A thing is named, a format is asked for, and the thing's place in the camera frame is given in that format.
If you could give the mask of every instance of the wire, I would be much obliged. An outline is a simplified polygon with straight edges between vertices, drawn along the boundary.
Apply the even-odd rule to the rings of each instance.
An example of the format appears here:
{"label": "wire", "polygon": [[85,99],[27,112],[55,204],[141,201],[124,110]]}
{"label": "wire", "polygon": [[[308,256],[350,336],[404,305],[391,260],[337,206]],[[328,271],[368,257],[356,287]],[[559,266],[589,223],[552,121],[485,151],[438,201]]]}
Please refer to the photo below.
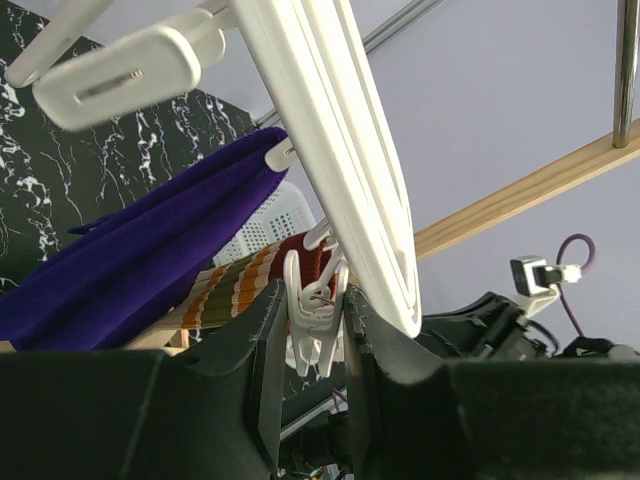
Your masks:
{"label": "wire", "polygon": [[335,388],[332,390],[333,394],[338,397],[340,400],[342,400],[344,403],[348,404],[349,400],[347,400],[347,397],[345,396],[344,393],[342,393],[340,390],[336,390]]}
{"label": "wire", "polygon": [[331,398],[333,398],[333,405],[336,407],[336,412],[340,411],[340,405],[338,405],[338,396],[335,392],[331,392]]}
{"label": "wire", "polygon": [[539,324],[535,320],[529,320],[529,326],[533,327],[535,330],[538,330],[538,332],[540,332],[547,340],[549,340],[549,343],[551,343],[551,345],[553,346],[553,353],[551,354],[551,356],[553,357],[557,355],[557,353],[560,351],[560,342],[558,341],[556,336],[549,330],[547,330],[546,327]]}
{"label": "wire", "polygon": [[309,480],[320,480],[320,477],[322,477],[322,474],[326,471],[327,471],[327,466],[325,465],[311,472],[309,476],[306,478],[308,478]]}
{"label": "wire", "polygon": [[325,297],[322,297],[322,296],[317,295],[315,293],[313,295],[309,295],[309,298],[314,299],[314,300],[322,300],[327,305],[335,305],[336,304],[336,302],[334,302],[330,298],[325,298]]}
{"label": "wire", "polygon": [[[571,245],[576,240],[582,240],[583,242],[585,242],[589,249],[587,261],[584,263],[584,265],[582,265],[582,273],[584,274],[587,271],[589,271],[589,269],[593,266],[593,263],[596,260],[596,243],[593,241],[593,239],[589,235],[585,235],[584,233],[575,233],[567,237],[567,239],[564,242],[562,242],[562,245],[560,245],[560,248],[558,249],[558,255],[556,256],[556,265],[562,264],[562,260],[565,252],[567,251],[567,248],[569,248],[569,245]],[[567,312],[567,316],[569,317],[569,320],[571,320],[571,323],[573,324],[573,328],[576,329],[576,332],[578,332],[579,336],[584,337],[584,331],[580,326],[580,322],[578,322],[578,319],[574,315],[573,310],[571,310],[571,307],[569,306],[569,302],[567,302],[564,289],[562,288],[561,285],[558,285],[558,290],[560,291],[560,302],[562,303],[562,306],[564,307],[565,312]]]}
{"label": "wire", "polygon": [[450,352],[456,354],[458,357],[462,357],[462,351],[456,347],[453,343],[451,343],[449,340],[446,339],[446,337],[444,337],[443,335],[441,335],[440,333],[436,332],[435,330],[433,330],[430,327],[426,327],[425,328],[427,331],[426,332],[420,332],[420,335],[424,335],[425,337],[433,337],[436,340],[438,340],[442,345],[445,346],[445,348],[447,348]]}

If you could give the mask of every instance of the black marble wall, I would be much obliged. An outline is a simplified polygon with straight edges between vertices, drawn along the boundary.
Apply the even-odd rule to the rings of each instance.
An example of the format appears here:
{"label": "black marble wall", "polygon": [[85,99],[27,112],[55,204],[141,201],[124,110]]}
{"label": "black marble wall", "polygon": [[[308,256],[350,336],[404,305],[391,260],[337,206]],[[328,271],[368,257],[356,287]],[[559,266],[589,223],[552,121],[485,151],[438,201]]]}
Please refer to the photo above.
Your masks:
{"label": "black marble wall", "polygon": [[[0,295],[68,245],[66,230],[122,209],[252,130],[246,112],[201,91],[82,133],[51,123],[7,66],[46,20],[0,0]],[[80,39],[65,56],[98,48]]]}

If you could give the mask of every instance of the knitted fabric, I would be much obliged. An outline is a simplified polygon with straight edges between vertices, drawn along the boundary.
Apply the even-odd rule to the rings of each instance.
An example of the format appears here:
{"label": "knitted fabric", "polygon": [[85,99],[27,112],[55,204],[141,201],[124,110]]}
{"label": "knitted fabric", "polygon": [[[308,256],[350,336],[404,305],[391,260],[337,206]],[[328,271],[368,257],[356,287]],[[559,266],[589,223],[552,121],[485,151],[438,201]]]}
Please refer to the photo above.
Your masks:
{"label": "knitted fabric", "polygon": [[[223,267],[206,270],[198,278],[189,297],[165,315],[154,328],[195,329],[220,327],[241,314],[267,284],[282,278],[284,258],[297,250],[302,286],[315,281],[331,258],[323,246],[312,251],[303,247],[304,233],[273,243],[259,252]],[[333,293],[335,278],[330,288]]]}

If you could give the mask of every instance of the white laundry basket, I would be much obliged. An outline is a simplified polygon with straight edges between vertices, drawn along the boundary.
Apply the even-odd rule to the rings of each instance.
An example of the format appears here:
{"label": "white laundry basket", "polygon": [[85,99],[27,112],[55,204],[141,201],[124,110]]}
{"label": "white laundry basket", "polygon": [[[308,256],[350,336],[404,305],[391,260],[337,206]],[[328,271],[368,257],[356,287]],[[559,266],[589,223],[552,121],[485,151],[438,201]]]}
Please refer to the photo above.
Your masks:
{"label": "white laundry basket", "polygon": [[227,265],[315,225],[309,204],[300,189],[293,183],[282,182],[233,239],[213,257],[213,263],[217,267]]}

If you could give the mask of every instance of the purple towel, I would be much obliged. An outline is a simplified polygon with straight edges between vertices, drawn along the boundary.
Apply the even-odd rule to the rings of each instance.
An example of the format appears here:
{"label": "purple towel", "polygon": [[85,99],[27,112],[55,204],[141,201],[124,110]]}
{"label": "purple towel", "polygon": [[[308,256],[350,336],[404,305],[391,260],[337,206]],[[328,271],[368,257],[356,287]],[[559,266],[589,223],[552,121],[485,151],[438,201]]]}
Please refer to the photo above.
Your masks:
{"label": "purple towel", "polygon": [[0,298],[0,340],[17,350],[90,350],[135,337],[184,300],[277,188],[286,172],[272,172],[264,156],[285,137],[259,130],[87,226]]}

